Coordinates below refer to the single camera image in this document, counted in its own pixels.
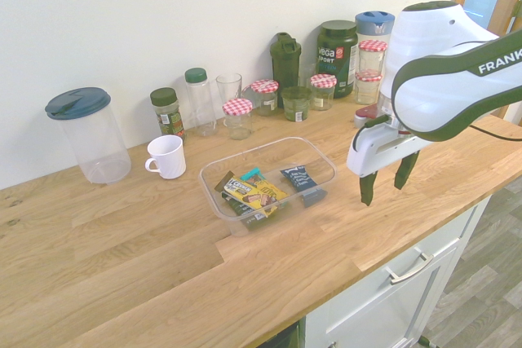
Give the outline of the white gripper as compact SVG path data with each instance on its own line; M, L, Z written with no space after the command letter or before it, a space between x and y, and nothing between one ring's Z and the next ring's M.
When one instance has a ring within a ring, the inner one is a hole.
M394 186L402 189L417 162L419 151L428 141L418 136L402 135L389 124L387 117L367 121L352 140L347 167L358 175L361 202L370 206L374 198L374 182L380 169L401 160Z

